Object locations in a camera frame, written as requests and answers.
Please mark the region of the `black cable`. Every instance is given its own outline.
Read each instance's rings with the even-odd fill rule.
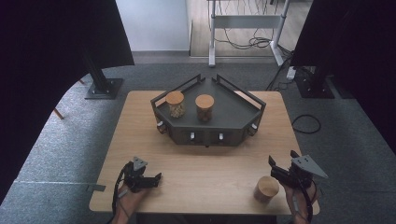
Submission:
[[[303,118],[303,117],[309,117],[309,118],[314,119],[314,120],[318,123],[318,128],[317,128],[316,130],[312,131],[312,132],[306,132],[306,131],[302,131],[302,130],[298,130],[298,129],[294,128],[294,127],[293,127],[294,123],[295,123],[298,119]],[[297,133],[307,133],[307,134],[311,134],[311,133],[317,133],[318,131],[320,131],[320,129],[321,129],[321,124],[320,124],[320,121],[319,121],[317,118],[315,118],[313,115],[304,114],[304,115],[300,115],[300,116],[298,116],[297,118],[295,118],[294,121],[291,123],[291,127],[292,127],[293,130],[294,130],[295,132],[297,132]]]
[[[302,67],[298,67],[297,69],[302,72],[299,74],[303,75],[304,79],[306,79],[308,82],[311,82],[313,78],[315,78],[315,74],[306,67],[302,66]]]
[[[314,198],[311,200],[311,203],[314,203],[314,199],[316,198],[317,193],[318,193],[318,185],[317,185],[317,183],[314,180],[312,180],[312,183],[315,186],[315,193],[314,193]]]
[[[278,3],[279,3],[279,1],[276,1],[276,9],[275,9],[274,15],[276,14],[277,7],[278,7]],[[264,15],[264,14],[265,14],[265,11],[266,11],[266,9],[267,9],[268,0],[265,1],[265,4],[264,4],[264,2],[262,1],[262,4],[264,5],[264,9],[263,9],[262,15]],[[219,2],[219,10],[220,10],[220,15],[223,15],[223,13],[222,13],[222,8],[221,8],[221,2]],[[239,15],[239,1],[238,1],[238,6],[237,6],[237,11],[238,11],[238,15]],[[209,1],[208,1],[208,2],[207,2],[207,17],[208,17],[209,30],[211,31],[212,28],[210,27],[210,21],[209,21],[209,18],[210,18],[210,17],[209,17],[209,14],[210,14],[210,13],[209,13]],[[250,49],[250,48],[253,48],[253,47],[263,49],[263,48],[266,48],[266,47],[268,47],[268,46],[270,45],[270,42],[272,41],[272,39],[273,39],[273,37],[274,37],[274,29],[272,29],[273,32],[272,32],[271,39],[265,38],[265,37],[257,37],[257,36],[255,36],[255,34],[256,34],[257,31],[259,30],[259,29],[257,29],[256,32],[255,32],[254,35],[253,35],[253,38],[250,38],[250,39],[249,39],[249,44],[248,44],[248,45],[239,45],[239,44],[236,44],[236,43],[234,43],[234,42],[232,42],[232,41],[230,40],[230,37],[228,37],[228,34],[227,34],[227,29],[223,29],[223,30],[224,30],[224,34],[225,34],[226,37],[227,37],[227,40],[218,40],[218,39],[216,39],[216,38],[215,38],[215,40],[218,41],[218,42],[220,42],[220,43],[228,43],[228,44],[230,44],[231,46],[233,46],[235,49]],[[284,54],[285,56],[289,56],[289,55],[290,55],[290,51],[289,51],[289,50],[287,50],[287,49],[285,49],[285,48],[283,48],[283,47],[281,47],[281,46],[279,46],[279,48],[282,50],[282,52],[283,52],[283,54]]]
[[[289,88],[289,84],[293,83],[294,80],[290,81],[290,82],[278,82],[277,83],[277,87],[274,88],[274,91],[285,91]]]
[[[280,71],[282,71],[282,69],[284,68],[286,62],[287,62],[288,60],[290,60],[291,57],[292,57],[292,55],[291,55],[289,58],[287,58],[287,59],[280,65],[279,69],[277,69],[277,72],[276,72],[274,78],[272,79],[272,81],[270,82],[270,84],[268,84],[267,88],[265,89],[266,91],[271,90],[271,88],[273,87],[274,82],[275,82],[277,76],[279,75]]]
[[[114,186],[114,192],[113,192],[113,203],[111,204],[111,208],[113,211],[113,217],[107,222],[107,224],[111,223],[113,220],[114,216],[116,215],[116,207],[117,207],[117,200],[119,198],[119,184],[121,182],[122,175],[124,174],[126,165],[121,169],[120,175],[117,178],[116,185]]]
[[[308,223],[311,223],[312,221],[312,216],[314,213],[314,208],[312,207],[312,203],[311,203],[311,199],[309,198],[308,192],[306,192],[306,189],[303,186],[303,182],[298,179],[298,182],[300,184],[300,190],[303,193],[304,197],[305,197],[305,202],[306,202],[306,209],[308,210]]]
[[[253,11],[251,10],[250,1],[247,1],[248,9],[250,10],[250,14],[253,15]]]

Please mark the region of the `cord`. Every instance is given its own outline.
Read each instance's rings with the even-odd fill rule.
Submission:
[[[305,219],[307,221],[307,223],[311,223],[312,221],[312,216],[314,213],[314,209],[312,207],[312,203],[311,203],[311,199],[309,198],[308,192],[306,192],[306,189],[303,186],[303,182],[298,179],[298,182],[300,184],[300,190],[303,193],[304,197],[305,197],[305,202],[306,202],[306,209],[308,210],[308,218],[305,219],[299,212],[297,212],[298,214],[300,214],[300,216]]]
[[[297,215],[299,215],[306,223],[310,223],[309,221],[308,221],[308,219],[306,219],[305,217],[303,217],[303,215],[301,215],[301,213],[300,212],[296,212],[296,214]]]
[[[294,82],[294,80],[292,80],[290,82],[278,82],[277,87],[274,88],[274,91],[285,91],[289,88],[289,84],[291,84],[293,82]]]
[[[247,3],[245,2],[245,0],[243,2],[244,2],[244,14],[245,14],[245,7],[246,7]],[[260,8],[259,8],[259,3],[260,2],[262,2],[262,6],[263,6],[262,15],[265,15],[265,13],[267,11],[268,0],[265,1],[265,4],[264,4],[264,2],[262,0],[260,0],[259,2],[255,1],[256,8],[258,9],[258,12],[254,13],[254,14],[260,14]],[[277,0],[276,1],[276,8],[275,8],[274,15],[276,14],[278,3],[279,3],[279,1]],[[237,4],[238,4],[237,5],[237,13],[239,15],[239,1],[238,1]],[[226,14],[227,14],[227,8],[228,8],[229,5],[230,5],[230,1],[228,1],[228,5],[227,5],[227,7],[225,9],[225,13]],[[250,6],[250,1],[248,1],[248,7],[249,7],[249,10],[250,10],[250,13],[253,14],[253,11],[251,10],[251,6]],[[223,12],[222,12],[222,9],[221,9],[221,1],[219,2],[219,11],[220,11],[220,15],[223,15]],[[208,27],[209,27],[209,30],[211,31],[212,27],[210,27],[209,1],[207,1],[207,17],[208,17],[208,20],[207,20],[208,21]],[[257,37],[256,33],[259,30],[259,29],[257,29],[255,31],[255,33],[253,34],[253,37],[249,39],[249,41],[248,41],[249,44],[247,44],[247,45],[239,45],[239,44],[236,44],[233,41],[231,41],[230,37],[228,37],[227,29],[223,29],[223,30],[224,30],[224,34],[226,35],[227,40],[218,40],[218,39],[215,38],[215,41],[218,41],[220,43],[228,43],[232,47],[234,47],[235,49],[250,49],[250,48],[253,48],[253,47],[259,48],[259,49],[267,48],[270,45],[270,42],[272,41],[272,39],[274,37],[274,29],[272,29],[271,38]],[[290,55],[290,51],[289,50],[287,50],[287,49],[285,49],[285,48],[283,48],[281,46],[279,46],[279,48],[282,50],[282,53],[283,53],[284,56],[289,56]]]
[[[113,216],[112,216],[111,219],[107,222],[107,224],[108,224],[108,223],[111,223],[111,221],[113,220],[114,216],[116,215],[117,201],[119,200],[119,195],[118,195],[119,184],[120,184],[120,182],[121,182],[122,175],[124,174],[125,167],[126,167],[126,165],[125,165],[124,167],[122,167],[122,169],[121,169],[121,171],[120,171],[120,174],[119,174],[119,177],[117,178],[116,184],[115,184],[115,186],[114,186],[113,203],[111,204],[111,209],[112,209],[112,211],[113,211]]]
[[[303,117],[309,117],[309,118],[314,119],[314,120],[318,123],[317,129],[314,130],[314,131],[311,131],[311,132],[307,132],[307,131],[302,131],[302,130],[299,130],[299,129],[294,128],[294,127],[293,127],[294,123],[295,123],[298,119],[303,118]],[[315,118],[313,115],[310,115],[310,114],[303,114],[303,115],[300,115],[300,116],[298,116],[297,118],[294,119],[294,121],[291,123],[291,127],[292,127],[293,130],[294,130],[295,132],[297,132],[297,133],[307,133],[307,134],[311,134],[311,133],[317,133],[318,131],[320,131],[320,129],[321,129],[321,123],[320,123],[320,121],[319,121],[317,118]]]
[[[311,200],[311,203],[314,202],[314,200],[315,200],[315,198],[316,198],[316,196],[317,196],[317,193],[318,193],[318,185],[317,185],[317,183],[316,183],[314,180],[312,180],[312,183],[313,183],[314,186],[315,186],[315,193],[314,193],[314,198]]]
[[[268,84],[267,88],[265,89],[266,91],[269,91],[269,90],[272,89],[272,87],[274,86],[274,83],[275,83],[275,80],[276,80],[277,76],[279,76],[280,71],[284,68],[286,62],[287,62],[288,60],[290,60],[291,58],[292,58],[292,54],[291,54],[291,56],[289,56],[289,58],[287,58],[287,59],[280,65],[280,67],[277,69],[277,72],[276,72],[274,78],[272,79],[272,81],[270,82],[270,84]]]
[[[124,211],[125,216],[128,217],[128,220],[131,219],[131,216],[129,216],[128,212],[126,211],[126,209],[124,208],[124,206],[122,205],[122,203],[120,202],[120,199],[118,199],[118,205],[121,207],[121,209]]]

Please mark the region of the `metal stand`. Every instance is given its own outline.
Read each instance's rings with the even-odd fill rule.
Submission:
[[[326,81],[320,85],[320,89],[316,89],[315,85],[305,77],[295,77],[294,81],[297,83],[298,90],[303,98],[334,99],[332,90]]]
[[[290,0],[286,0],[283,12],[281,15],[232,15],[232,16],[217,16],[216,15],[216,0],[212,0],[212,15],[210,17],[210,27],[212,28],[210,34],[209,44],[209,67],[216,66],[215,53],[215,29],[217,28],[239,28],[239,29],[277,29],[273,41],[270,42],[271,50],[274,53],[277,64],[280,66],[283,63],[281,50],[277,46],[280,35],[282,33],[283,25],[285,24],[286,14],[288,13]]]
[[[91,74],[93,83],[88,90],[86,100],[113,100],[117,97],[122,78],[106,78],[102,69],[98,68],[92,61],[92,57],[86,48],[82,48],[82,60]]]

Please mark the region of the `white wall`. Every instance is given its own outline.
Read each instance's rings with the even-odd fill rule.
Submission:
[[[186,0],[116,0],[132,51],[189,50]]]

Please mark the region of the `wooden cylinder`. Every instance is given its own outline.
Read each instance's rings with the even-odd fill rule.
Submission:
[[[263,176],[254,189],[254,198],[261,203],[269,203],[278,192],[277,180],[271,176]]]

